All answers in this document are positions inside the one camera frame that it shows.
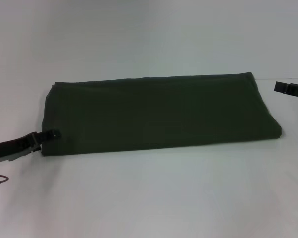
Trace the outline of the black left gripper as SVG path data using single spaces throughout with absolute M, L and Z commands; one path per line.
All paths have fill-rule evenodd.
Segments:
M 0 162 L 13 161 L 42 149 L 45 142 L 61 138 L 56 129 L 43 132 L 33 132 L 24 137 L 0 143 Z

